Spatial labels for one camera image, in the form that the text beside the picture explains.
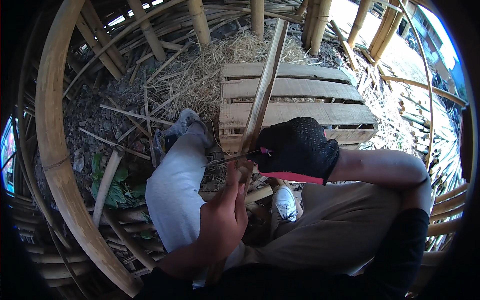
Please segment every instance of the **leg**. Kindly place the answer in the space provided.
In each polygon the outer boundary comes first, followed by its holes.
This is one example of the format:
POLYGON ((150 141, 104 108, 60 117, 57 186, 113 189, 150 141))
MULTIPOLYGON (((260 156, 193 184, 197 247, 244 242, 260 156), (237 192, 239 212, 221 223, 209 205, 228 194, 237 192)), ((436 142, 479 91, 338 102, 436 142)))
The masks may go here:
MULTIPOLYGON (((207 164, 204 145, 204 130, 194 123, 147 180, 148 211, 168 252, 191 244, 200 233, 204 201, 198 191, 207 164)), ((238 265, 243 252, 241 243, 227 259, 225 269, 238 265)))
POLYGON ((256 249, 258 262, 353 274, 375 255, 400 206, 396 192, 362 182, 309 184, 302 199, 302 218, 280 224, 277 239, 256 249))

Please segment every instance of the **khaki pants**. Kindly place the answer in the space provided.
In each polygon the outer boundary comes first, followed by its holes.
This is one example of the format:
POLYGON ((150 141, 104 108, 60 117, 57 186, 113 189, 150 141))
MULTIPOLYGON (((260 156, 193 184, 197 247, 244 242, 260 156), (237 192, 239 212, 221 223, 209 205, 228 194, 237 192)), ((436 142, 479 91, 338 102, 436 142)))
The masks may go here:
POLYGON ((265 247, 246 246, 242 264, 352 275, 374 257, 400 207, 398 193, 363 182, 307 184, 301 196, 302 217, 283 221, 265 247))

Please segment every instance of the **black sleeve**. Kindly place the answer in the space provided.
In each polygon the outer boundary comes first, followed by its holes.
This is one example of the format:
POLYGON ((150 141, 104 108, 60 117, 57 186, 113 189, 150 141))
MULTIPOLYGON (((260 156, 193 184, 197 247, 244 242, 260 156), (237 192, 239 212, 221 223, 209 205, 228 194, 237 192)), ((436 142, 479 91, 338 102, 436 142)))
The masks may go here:
POLYGON ((191 280, 175 279, 160 268, 153 269, 135 300, 188 299, 192 296, 191 280))
POLYGON ((401 212, 363 275, 355 277, 367 290, 389 299, 403 298, 420 268, 429 217, 419 208, 401 212))

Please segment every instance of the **shoe lace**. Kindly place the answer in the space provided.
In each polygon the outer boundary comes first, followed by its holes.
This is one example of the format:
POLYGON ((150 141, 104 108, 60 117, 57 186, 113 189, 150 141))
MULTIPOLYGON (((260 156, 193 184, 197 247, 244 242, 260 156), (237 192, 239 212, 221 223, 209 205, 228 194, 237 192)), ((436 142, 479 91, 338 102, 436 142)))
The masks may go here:
POLYGON ((290 219, 291 217, 293 216, 296 216, 299 214, 299 211, 298 210, 294 210, 293 212, 291 212, 290 214, 288 213, 288 210, 290 209, 290 207, 288 205, 284 205, 284 204, 280 204, 280 205, 277 205, 277 208, 278 208, 278 213, 280 214, 280 216, 282 217, 282 219, 286 220, 286 219, 290 219))

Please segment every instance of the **black glove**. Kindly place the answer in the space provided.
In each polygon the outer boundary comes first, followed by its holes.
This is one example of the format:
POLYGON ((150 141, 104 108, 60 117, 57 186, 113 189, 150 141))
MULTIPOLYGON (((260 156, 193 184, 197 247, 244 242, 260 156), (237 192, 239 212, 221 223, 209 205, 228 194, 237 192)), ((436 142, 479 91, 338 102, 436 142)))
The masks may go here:
POLYGON ((267 177, 326 185, 338 161, 336 140, 327 140, 325 131, 313 118, 295 118, 272 125, 260 132, 256 150, 264 147, 271 153, 253 153, 247 159, 257 163, 267 177))

